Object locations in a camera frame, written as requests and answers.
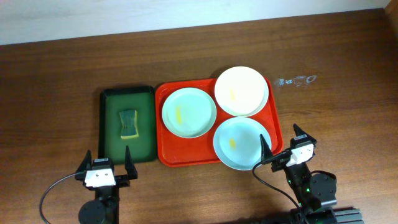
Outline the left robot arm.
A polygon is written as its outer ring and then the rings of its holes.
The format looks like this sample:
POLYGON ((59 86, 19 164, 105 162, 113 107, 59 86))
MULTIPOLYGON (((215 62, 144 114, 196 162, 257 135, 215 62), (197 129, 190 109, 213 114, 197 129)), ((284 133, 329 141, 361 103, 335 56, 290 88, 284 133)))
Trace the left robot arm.
POLYGON ((125 150, 124 167, 126 173, 114 174, 114 164, 110 158, 91 159, 88 151, 76 170, 75 179, 95 193, 95 198, 86 202, 78 213, 82 224, 116 224, 119 222, 119 189, 130 186, 137 179, 137 170, 132 161, 129 147, 125 150))

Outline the light blue plate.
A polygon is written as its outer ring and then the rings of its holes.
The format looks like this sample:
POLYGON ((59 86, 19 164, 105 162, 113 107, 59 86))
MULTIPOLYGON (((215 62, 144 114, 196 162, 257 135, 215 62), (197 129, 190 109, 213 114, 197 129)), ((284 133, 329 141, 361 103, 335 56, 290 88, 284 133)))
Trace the light blue plate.
POLYGON ((251 170, 261 161, 260 136, 272 147, 270 134, 262 124, 251 118, 230 118, 216 129, 213 147, 226 166, 236 170, 251 170))

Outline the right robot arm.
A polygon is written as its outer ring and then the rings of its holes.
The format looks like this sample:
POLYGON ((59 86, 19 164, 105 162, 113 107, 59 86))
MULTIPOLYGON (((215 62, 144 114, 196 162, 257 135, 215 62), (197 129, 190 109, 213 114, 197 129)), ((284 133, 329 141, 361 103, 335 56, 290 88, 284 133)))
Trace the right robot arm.
POLYGON ((321 212, 336 205, 336 175, 322 170, 310 171, 307 162, 315 156, 317 140, 293 125, 295 137, 290 140, 290 147, 273 155, 263 135, 260 135, 261 160, 253 168, 270 164, 273 172, 284 171, 287 182, 296 199, 294 205, 309 215, 321 212))

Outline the pale green plate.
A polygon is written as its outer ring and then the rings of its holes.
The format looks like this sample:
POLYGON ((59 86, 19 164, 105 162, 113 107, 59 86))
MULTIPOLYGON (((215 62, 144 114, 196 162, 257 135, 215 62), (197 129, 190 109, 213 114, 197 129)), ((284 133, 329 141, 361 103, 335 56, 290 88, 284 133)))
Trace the pale green plate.
POLYGON ((181 138, 197 138, 206 134, 217 117, 212 97, 198 88, 182 88, 168 96, 162 106, 165 127, 181 138))

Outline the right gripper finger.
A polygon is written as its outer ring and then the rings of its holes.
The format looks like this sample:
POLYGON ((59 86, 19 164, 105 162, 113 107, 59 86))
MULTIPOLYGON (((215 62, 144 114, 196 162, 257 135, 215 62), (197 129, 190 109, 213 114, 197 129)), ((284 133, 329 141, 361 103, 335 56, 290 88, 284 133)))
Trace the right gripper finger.
POLYGON ((297 137, 308 136, 308 134, 303 129, 301 129, 296 123, 293 124, 293 129, 297 137))
POLYGON ((273 154, 262 134, 260 134, 260 141, 261 141, 261 164, 267 164, 273 158, 273 154))

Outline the yellow green sponge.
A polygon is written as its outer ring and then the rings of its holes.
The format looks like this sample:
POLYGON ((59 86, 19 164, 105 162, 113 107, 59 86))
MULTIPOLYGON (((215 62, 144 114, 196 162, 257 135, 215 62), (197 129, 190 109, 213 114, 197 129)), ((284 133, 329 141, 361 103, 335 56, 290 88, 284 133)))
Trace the yellow green sponge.
POLYGON ((121 120, 121 139, 132 139, 139 136, 137 129, 137 111, 123 110, 119 113, 121 120))

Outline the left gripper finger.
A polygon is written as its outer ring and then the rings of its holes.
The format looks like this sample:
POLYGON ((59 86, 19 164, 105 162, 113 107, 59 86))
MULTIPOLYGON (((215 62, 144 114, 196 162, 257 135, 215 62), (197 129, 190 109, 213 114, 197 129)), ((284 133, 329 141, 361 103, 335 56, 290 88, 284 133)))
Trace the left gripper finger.
POLYGON ((82 160, 81 164, 78 166, 76 172, 84 173, 90 169, 91 169, 91 151, 87 150, 85 157, 82 160))
POLYGON ((132 179, 137 179, 137 170, 136 167, 132 161, 131 157, 131 152, 129 149, 129 146, 126 146, 126 152, 125 152, 125 162, 124 162, 125 170, 127 172, 127 176, 129 177, 130 180, 132 179))

